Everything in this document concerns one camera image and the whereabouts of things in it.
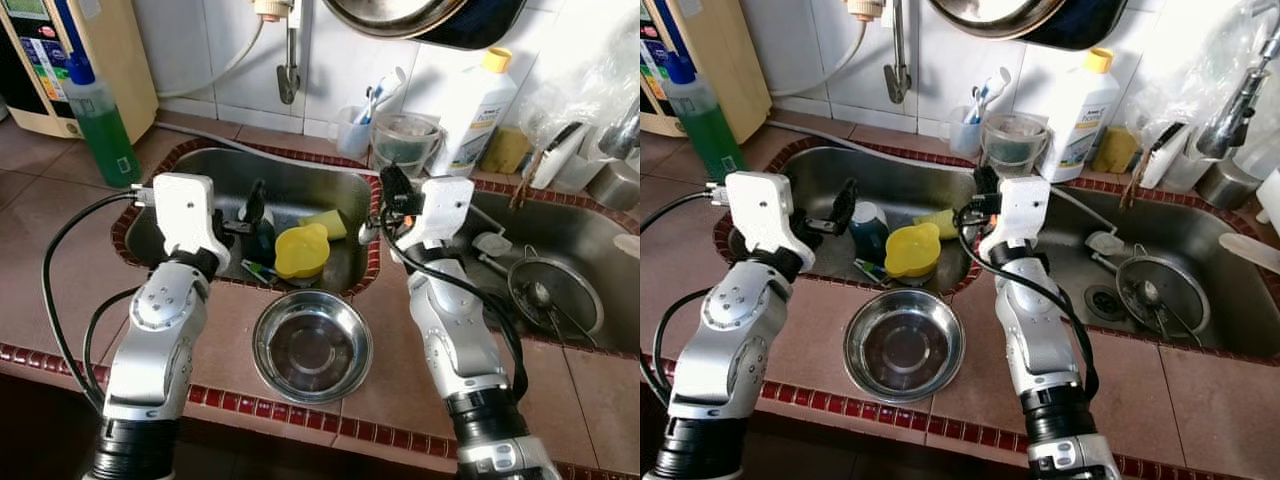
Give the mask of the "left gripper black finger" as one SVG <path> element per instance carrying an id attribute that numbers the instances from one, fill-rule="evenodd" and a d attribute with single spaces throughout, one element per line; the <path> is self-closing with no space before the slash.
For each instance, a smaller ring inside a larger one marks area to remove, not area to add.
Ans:
<path id="1" fill-rule="evenodd" d="M 833 236 L 840 236 L 846 232 L 856 210 L 856 204 L 858 180 L 855 178 L 847 178 L 836 195 L 829 212 L 829 232 Z"/>
<path id="2" fill-rule="evenodd" d="M 266 212 L 268 205 L 265 200 L 265 180 L 256 179 L 250 188 L 248 198 L 242 212 L 242 223 L 246 227 L 244 232 L 259 233 L 266 224 Z"/>

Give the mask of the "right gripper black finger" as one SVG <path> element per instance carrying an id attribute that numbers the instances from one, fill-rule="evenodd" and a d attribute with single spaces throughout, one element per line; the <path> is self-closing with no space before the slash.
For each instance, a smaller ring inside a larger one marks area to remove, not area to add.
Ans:
<path id="1" fill-rule="evenodd" d="M 380 170 L 383 186 L 383 210 L 399 215 L 413 214 L 413 187 L 408 177 L 397 165 L 384 166 Z"/>
<path id="2" fill-rule="evenodd" d="M 992 166 L 979 166 L 973 172 L 975 195 L 972 197 L 972 210 L 975 212 L 1000 212 L 1000 175 Z"/>

